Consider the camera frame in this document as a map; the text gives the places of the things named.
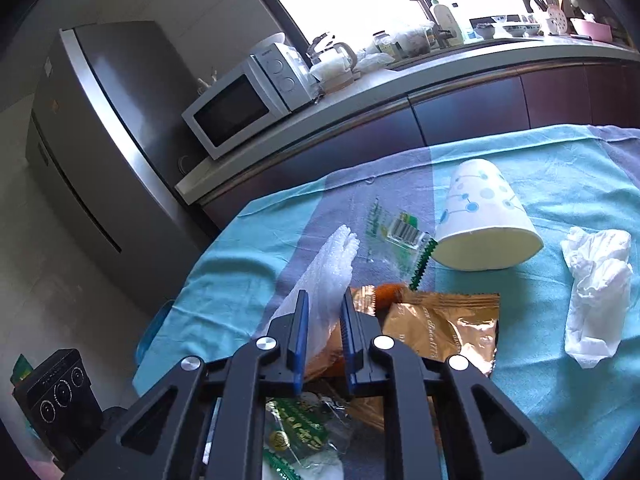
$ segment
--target microwave door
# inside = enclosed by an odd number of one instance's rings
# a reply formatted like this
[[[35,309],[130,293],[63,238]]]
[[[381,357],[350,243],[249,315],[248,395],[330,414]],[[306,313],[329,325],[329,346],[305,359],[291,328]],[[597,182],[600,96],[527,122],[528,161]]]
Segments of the microwave door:
[[[251,56],[216,81],[182,117],[216,159],[289,113]]]

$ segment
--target barcode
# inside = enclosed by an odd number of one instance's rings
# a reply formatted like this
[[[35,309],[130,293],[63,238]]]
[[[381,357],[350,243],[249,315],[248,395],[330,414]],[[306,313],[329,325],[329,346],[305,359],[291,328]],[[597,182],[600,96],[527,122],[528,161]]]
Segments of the barcode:
[[[403,222],[401,219],[395,218],[394,221],[391,222],[387,237],[396,242],[400,242],[401,244],[417,249],[424,237],[424,233],[416,229],[414,226]]]

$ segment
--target black speaker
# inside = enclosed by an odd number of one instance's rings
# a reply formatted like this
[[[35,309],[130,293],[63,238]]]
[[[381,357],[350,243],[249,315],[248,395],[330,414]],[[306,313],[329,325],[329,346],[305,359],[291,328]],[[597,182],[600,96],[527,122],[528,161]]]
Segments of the black speaker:
[[[15,400],[63,471],[103,433],[103,414],[76,349],[47,358],[14,389]]]

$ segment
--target pink plastic container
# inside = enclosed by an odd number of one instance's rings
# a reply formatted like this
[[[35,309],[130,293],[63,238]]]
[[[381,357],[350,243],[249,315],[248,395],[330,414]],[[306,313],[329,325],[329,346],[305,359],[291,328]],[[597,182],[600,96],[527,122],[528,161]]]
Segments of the pink plastic container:
[[[579,20],[571,18],[575,31],[582,36],[591,36],[593,41],[604,41],[605,43],[613,43],[611,36],[611,27],[603,23],[593,23],[587,20]]]

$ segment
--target microwave window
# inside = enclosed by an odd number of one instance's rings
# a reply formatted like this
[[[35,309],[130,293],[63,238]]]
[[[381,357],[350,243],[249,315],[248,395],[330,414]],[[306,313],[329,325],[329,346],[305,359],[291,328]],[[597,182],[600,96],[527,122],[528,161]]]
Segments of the microwave window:
[[[247,76],[242,74],[194,114],[214,146],[220,146],[269,113]]]

